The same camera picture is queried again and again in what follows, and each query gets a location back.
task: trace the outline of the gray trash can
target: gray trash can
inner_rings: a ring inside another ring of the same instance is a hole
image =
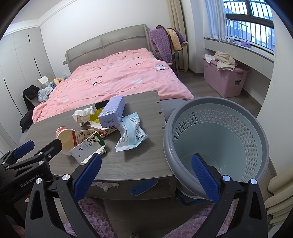
[[[195,98],[174,110],[165,129],[164,151],[190,197],[207,198],[191,168],[195,153],[239,182],[260,181],[269,162],[268,141],[256,118],[237,103],[217,97]]]

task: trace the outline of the purple rug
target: purple rug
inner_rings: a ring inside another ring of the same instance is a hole
[[[102,199],[85,197],[78,201],[78,205],[101,238],[117,238]],[[67,233],[76,236],[70,223],[65,223],[64,227]]]
[[[117,238],[117,234],[111,225],[102,199],[85,197],[84,199],[80,200],[78,204],[86,215],[88,221],[91,223],[101,238]],[[187,222],[177,227],[163,238],[191,238],[203,224],[213,206],[213,203],[206,205],[196,215],[193,215]],[[232,217],[233,208],[234,202],[231,204],[226,219],[218,232],[218,236],[224,234],[227,231],[230,219]],[[69,234],[76,236],[68,222],[64,224],[64,227]]]
[[[165,235],[163,238],[191,238],[197,232],[200,226],[203,224],[203,222],[205,221],[205,219],[211,212],[213,206],[214,206],[214,203],[206,205],[201,211],[193,215],[187,222],[177,227],[176,229],[171,231],[169,234]],[[229,222],[232,217],[233,208],[234,208],[234,202],[232,202],[229,212],[226,216],[226,219],[221,229],[219,230],[217,236],[226,233],[226,231],[228,230]]]

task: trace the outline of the ceiling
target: ceiling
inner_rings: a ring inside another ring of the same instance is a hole
[[[30,0],[13,19],[13,23],[39,19],[62,0]]]

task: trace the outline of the pink bedding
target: pink bedding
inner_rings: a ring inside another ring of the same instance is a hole
[[[159,64],[166,69],[157,70]],[[172,69],[164,61],[156,60],[146,48],[116,53],[78,67],[57,85],[46,102],[35,107],[33,122],[116,95],[153,90],[158,91],[161,100],[194,98]]]

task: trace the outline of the paper cup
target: paper cup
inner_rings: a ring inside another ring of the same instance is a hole
[[[74,141],[72,132],[73,129],[68,129],[67,127],[59,127],[56,131],[56,138],[61,140],[62,150],[61,153],[64,155],[71,155],[70,150],[74,148]]]

